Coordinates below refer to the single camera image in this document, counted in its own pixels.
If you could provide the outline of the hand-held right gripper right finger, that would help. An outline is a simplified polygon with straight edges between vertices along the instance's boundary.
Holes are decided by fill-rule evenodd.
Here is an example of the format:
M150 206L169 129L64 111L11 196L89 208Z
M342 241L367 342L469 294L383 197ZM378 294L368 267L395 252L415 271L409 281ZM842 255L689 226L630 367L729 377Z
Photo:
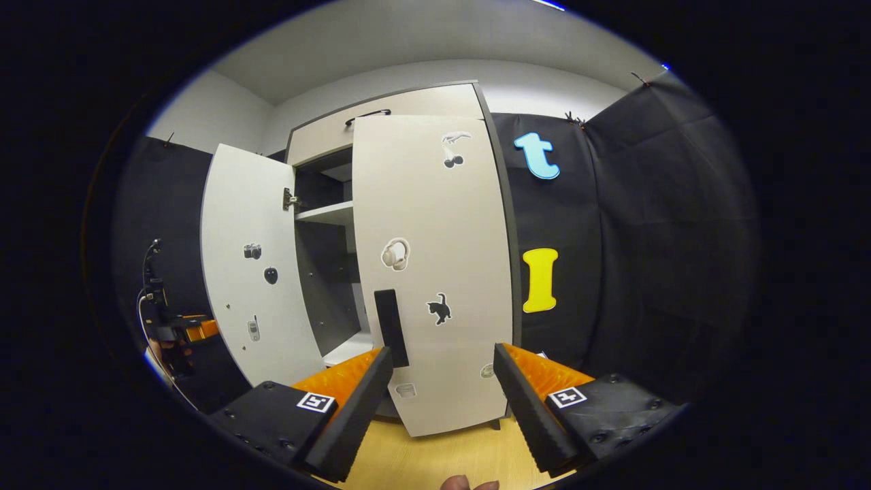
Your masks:
M493 370L539 471L556 478L609 464L687 410L619 373L589 376L498 342Z

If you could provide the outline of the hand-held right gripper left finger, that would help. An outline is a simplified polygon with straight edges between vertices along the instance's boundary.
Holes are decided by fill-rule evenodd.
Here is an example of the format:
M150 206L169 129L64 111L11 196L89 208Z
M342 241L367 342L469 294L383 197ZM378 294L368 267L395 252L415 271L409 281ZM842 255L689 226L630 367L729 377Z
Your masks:
M209 418L281 466L343 482L393 372L391 348L373 348L290 386L261 382Z

